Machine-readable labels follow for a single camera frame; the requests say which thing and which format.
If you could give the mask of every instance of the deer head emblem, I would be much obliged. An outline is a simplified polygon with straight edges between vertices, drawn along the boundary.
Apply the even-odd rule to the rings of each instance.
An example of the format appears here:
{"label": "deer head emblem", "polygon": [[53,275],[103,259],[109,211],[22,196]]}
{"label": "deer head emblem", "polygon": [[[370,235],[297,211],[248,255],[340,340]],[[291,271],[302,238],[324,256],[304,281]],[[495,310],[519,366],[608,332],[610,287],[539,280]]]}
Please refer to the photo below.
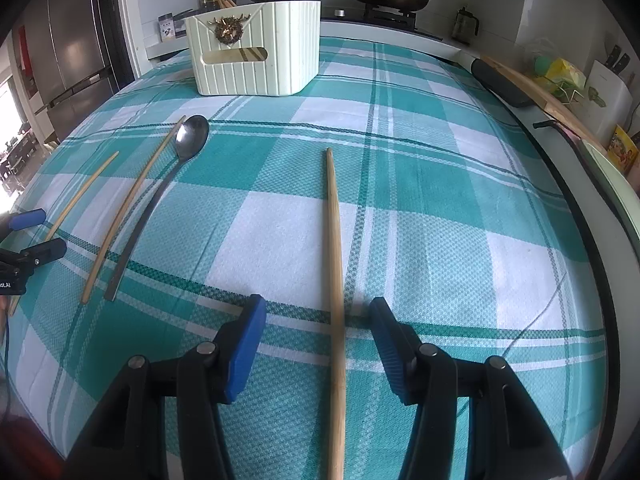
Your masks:
{"label": "deer head emblem", "polygon": [[220,43],[231,45],[242,38],[242,33],[244,32],[244,30],[242,29],[242,22],[248,20],[250,16],[250,14],[248,14],[247,16],[245,16],[244,14],[240,14],[239,18],[236,18],[234,16],[229,16],[228,18],[220,18],[219,20],[214,18],[212,22],[207,23],[209,23],[209,25],[216,26],[213,34]]}

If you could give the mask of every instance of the refrigerator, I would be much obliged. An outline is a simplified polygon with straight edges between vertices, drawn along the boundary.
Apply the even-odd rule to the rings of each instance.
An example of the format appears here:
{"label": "refrigerator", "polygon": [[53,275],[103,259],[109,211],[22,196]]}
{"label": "refrigerator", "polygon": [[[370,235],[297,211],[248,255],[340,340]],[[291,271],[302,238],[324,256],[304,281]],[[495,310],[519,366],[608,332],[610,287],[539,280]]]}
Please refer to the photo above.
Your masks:
{"label": "refrigerator", "polygon": [[59,140],[133,81],[118,0],[31,0],[23,22],[33,77]]}

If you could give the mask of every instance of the glass kettle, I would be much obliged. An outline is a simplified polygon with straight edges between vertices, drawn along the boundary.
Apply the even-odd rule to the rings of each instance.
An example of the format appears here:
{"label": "glass kettle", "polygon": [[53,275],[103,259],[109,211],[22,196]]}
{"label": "glass kettle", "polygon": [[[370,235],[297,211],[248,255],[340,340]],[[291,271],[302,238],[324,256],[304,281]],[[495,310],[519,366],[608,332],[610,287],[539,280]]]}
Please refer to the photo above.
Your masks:
{"label": "glass kettle", "polygon": [[456,24],[453,26],[451,38],[465,45],[471,44],[471,39],[478,35],[479,28],[480,20],[466,10],[466,7],[462,7],[456,14]]}

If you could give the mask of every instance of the metal spoon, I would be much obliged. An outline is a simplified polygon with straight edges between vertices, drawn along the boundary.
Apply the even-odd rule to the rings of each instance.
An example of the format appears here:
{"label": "metal spoon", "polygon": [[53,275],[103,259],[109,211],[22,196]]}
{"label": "metal spoon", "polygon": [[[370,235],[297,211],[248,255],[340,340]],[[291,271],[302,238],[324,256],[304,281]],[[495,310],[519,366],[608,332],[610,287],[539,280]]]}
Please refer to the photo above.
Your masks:
{"label": "metal spoon", "polygon": [[144,229],[147,220],[151,216],[151,213],[158,205],[158,202],[164,194],[164,190],[169,183],[174,179],[174,176],[180,171],[185,163],[191,160],[194,156],[200,153],[200,150],[207,142],[207,136],[209,135],[209,122],[201,115],[194,115],[189,117],[184,124],[180,127],[175,135],[175,153],[178,155],[178,164],[167,174],[162,180],[158,189],[152,196],[149,203],[146,205],[145,210],[142,212],[138,223],[133,228],[133,232],[129,236],[127,245],[122,250],[122,254],[118,258],[116,268],[111,275],[107,290],[104,293],[104,299],[107,301],[113,301],[116,297],[116,292],[120,286],[120,280],[124,274],[124,269],[129,263],[129,258],[133,252],[134,247],[140,237],[142,229]]}

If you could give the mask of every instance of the green and white plaid tablecloth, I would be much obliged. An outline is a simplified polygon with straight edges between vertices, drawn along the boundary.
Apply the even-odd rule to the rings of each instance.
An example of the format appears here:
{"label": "green and white plaid tablecloth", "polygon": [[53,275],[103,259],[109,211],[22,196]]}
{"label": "green and white plaid tablecloth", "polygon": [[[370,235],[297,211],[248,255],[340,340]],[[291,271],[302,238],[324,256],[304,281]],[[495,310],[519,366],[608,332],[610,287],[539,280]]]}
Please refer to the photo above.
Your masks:
{"label": "green and white plaid tablecloth", "polygon": [[[63,454],[132,354],[183,354],[268,302],[246,390],[222,407],[240,479],[324,476],[329,314],[323,273],[324,150],[337,171],[348,324],[345,478],[396,478],[415,408],[389,389],[366,308],[396,317],[453,357],[504,355],[574,471],[591,457],[604,402],[600,305],[582,239],[549,170],[507,111],[461,68],[397,46],[322,38],[320,73],[300,94],[197,93],[188,53],[88,117],[22,195],[47,224],[116,150],[63,222],[66,256],[36,271],[11,320],[10,377]],[[181,115],[209,118],[134,250],[114,303],[106,282],[158,182],[164,150],[111,247],[87,306],[79,297],[134,179]],[[178,454],[175,405],[168,451]],[[460,401],[452,478],[465,464]]]}

